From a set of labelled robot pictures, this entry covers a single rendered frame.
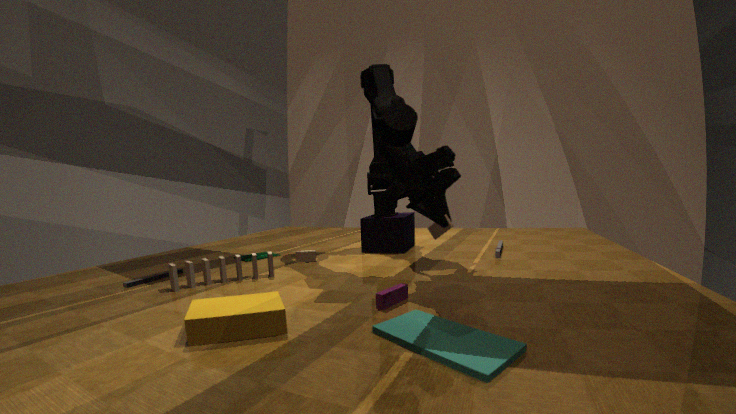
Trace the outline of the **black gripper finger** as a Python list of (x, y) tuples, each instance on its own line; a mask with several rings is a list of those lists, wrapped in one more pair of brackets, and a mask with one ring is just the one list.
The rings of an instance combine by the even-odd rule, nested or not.
[(435, 199), (435, 187), (425, 188), (414, 200), (407, 206), (411, 208), (443, 228), (448, 227), (448, 221), (442, 212), (440, 206)]
[(448, 208), (448, 204), (447, 204), (447, 200), (446, 200), (446, 195), (445, 195), (446, 194), (447, 187), (448, 187), (448, 182), (445, 182), (445, 183), (440, 184), (435, 189), (435, 199), (436, 199), (438, 205), (440, 206), (442, 212), (444, 213), (444, 215), (447, 214), (447, 216), (449, 217), (449, 220), (451, 221), (451, 218), (450, 218), (450, 215), (449, 215), (449, 208)]

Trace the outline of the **yellow rectangular block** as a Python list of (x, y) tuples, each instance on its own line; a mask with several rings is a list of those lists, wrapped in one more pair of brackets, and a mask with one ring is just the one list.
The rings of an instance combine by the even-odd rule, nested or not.
[(288, 334), (278, 291), (192, 300), (184, 323), (191, 346)]

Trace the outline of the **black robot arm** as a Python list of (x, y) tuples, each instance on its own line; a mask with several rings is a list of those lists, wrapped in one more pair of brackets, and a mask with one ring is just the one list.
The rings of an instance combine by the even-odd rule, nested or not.
[[(404, 99), (396, 95), (394, 90), (394, 72), (387, 64), (372, 64), (361, 71), (361, 88), (364, 96), (371, 104), (371, 120), (373, 132), (374, 158), (367, 173), (368, 195), (374, 198), (374, 215), (371, 217), (396, 216), (395, 209), (386, 211), (380, 204), (380, 195), (394, 181), (400, 180), (392, 176), (390, 163), (392, 159), (409, 148), (418, 115), (414, 108), (406, 104)], [(436, 148), (428, 155), (419, 154), (419, 159), (408, 157), (411, 174), (416, 182), (423, 178), (421, 174), (434, 172), (454, 166), (455, 153), (448, 146)], [(372, 185), (372, 187), (371, 187)]]

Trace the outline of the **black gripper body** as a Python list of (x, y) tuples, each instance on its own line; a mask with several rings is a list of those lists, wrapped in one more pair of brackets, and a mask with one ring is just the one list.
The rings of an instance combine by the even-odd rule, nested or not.
[[(406, 149), (399, 155), (396, 155), (390, 165), (392, 169), (390, 174), (392, 176), (397, 175), (400, 180), (394, 181), (381, 195), (380, 204), (386, 211), (395, 209), (398, 204), (398, 200), (409, 197), (409, 201), (414, 200), (425, 188), (434, 186), (435, 189), (442, 183), (448, 182), (448, 187), (454, 184), (461, 178), (461, 174), (456, 168), (447, 168), (439, 172), (438, 175), (434, 176), (434, 172), (425, 174), (419, 174), (423, 177), (418, 182), (413, 178), (408, 157), (412, 156), (415, 160), (419, 159), (419, 154), (422, 151), (416, 151), (414, 148)], [(424, 154), (424, 153), (423, 153)], [(447, 187), (447, 189), (448, 189)], [(447, 190), (446, 189), (446, 190)]]

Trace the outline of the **green rectangular block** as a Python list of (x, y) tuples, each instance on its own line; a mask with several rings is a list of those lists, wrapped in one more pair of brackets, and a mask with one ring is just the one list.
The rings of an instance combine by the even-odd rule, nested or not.
[[(273, 254), (273, 256), (276, 256), (276, 257), (277, 256), (280, 256), (279, 254), (274, 254), (274, 253), (272, 253), (272, 254)], [(257, 255), (257, 260), (268, 258), (267, 251), (256, 253), (256, 255)], [(246, 256), (241, 256), (241, 260), (246, 261), (246, 262), (247, 261), (252, 261), (252, 255), (250, 254), (250, 255), (246, 255)]]

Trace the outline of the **teal flat rectangular block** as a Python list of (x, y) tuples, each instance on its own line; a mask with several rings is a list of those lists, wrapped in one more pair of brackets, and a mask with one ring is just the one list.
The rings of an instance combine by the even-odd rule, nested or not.
[(527, 351), (527, 343), (412, 310), (372, 325), (379, 336), (489, 383)]

